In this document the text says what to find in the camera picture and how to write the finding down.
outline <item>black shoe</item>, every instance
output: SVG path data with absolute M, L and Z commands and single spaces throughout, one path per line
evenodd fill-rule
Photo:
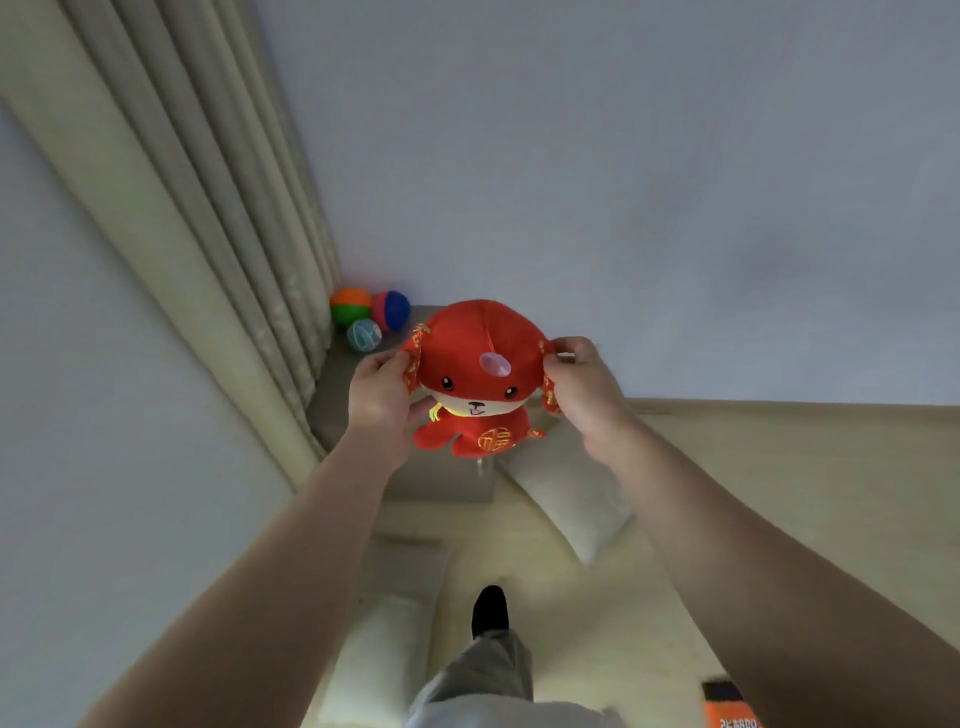
M 507 615 L 507 597 L 496 584 L 484 587 L 473 604 L 473 619 L 470 631 L 473 638 L 496 629 L 510 629 L 510 617 Z

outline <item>beige curtain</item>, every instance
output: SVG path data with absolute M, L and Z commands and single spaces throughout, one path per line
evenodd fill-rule
M 0 92 L 298 484 L 333 244 L 239 0 L 5 0 Z

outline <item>white pillow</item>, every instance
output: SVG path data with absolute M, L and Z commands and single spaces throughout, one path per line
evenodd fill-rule
M 587 455 L 567 420 L 546 437 L 500 456 L 500 467 L 543 509 L 587 565 L 596 561 L 633 509 L 608 468 Z
M 449 549 L 371 541 L 360 598 L 317 712 L 321 724 L 401 728 L 426 682 L 433 613 Z

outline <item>stuffed dog toy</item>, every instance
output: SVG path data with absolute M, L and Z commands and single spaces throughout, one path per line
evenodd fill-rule
M 558 410 L 553 382 L 543 374 L 550 342 L 503 303 L 449 305 L 417 326 L 403 349 L 410 353 L 408 391 L 422 386 L 437 400 L 431 422 L 414 433 L 418 448 L 439 449 L 452 439 L 454 455 L 484 457 L 542 437 L 523 407 L 541 386 L 544 408 Z

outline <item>ball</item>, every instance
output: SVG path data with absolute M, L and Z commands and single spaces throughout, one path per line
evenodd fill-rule
M 373 297 L 371 318 L 384 331 L 400 331 L 410 318 L 410 302 L 402 293 L 384 291 Z
M 369 319 L 373 298 L 363 288 L 341 288 L 330 296 L 330 316 L 337 326 L 347 328 L 354 321 Z
M 383 332 L 372 319 L 354 321 L 347 329 L 347 343 L 358 352 L 372 352 L 383 339 Z

